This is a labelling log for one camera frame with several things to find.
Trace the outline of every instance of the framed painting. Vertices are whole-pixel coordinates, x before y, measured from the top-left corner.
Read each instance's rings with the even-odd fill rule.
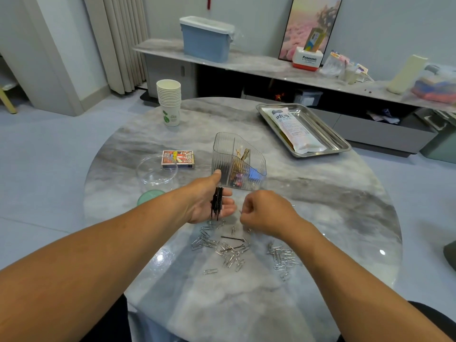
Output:
[[[297,47],[306,47],[323,33],[316,50],[325,53],[342,0],[293,0],[279,59],[291,61]]]

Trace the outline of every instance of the clear plastic organizer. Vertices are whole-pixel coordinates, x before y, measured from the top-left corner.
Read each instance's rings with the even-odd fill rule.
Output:
[[[221,185],[242,190],[266,188],[266,160],[242,137],[219,132],[212,152],[212,171],[222,171]]]

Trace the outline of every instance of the stack of paper cups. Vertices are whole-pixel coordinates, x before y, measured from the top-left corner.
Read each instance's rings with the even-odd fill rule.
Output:
[[[179,110],[181,108],[181,83],[164,79],[157,81],[158,102],[163,110],[163,120],[166,126],[179,125]]]

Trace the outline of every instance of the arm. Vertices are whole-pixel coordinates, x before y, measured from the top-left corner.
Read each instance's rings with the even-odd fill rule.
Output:
[[[242,224],[286,242],[315,280],[347,342],[451,340],[271,191],[249,194]]]
[[[0,341],[79,341],[183,224],[210,218],[219,180],[197,179],[1,270]],[[223,204],[222,217],[236,211]]]

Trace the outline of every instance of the white curtain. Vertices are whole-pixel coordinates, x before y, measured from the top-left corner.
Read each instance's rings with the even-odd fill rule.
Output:
[[[148,39],[142,0],[84,0],[110,88],[125,94],[146,80],[132,47]]]

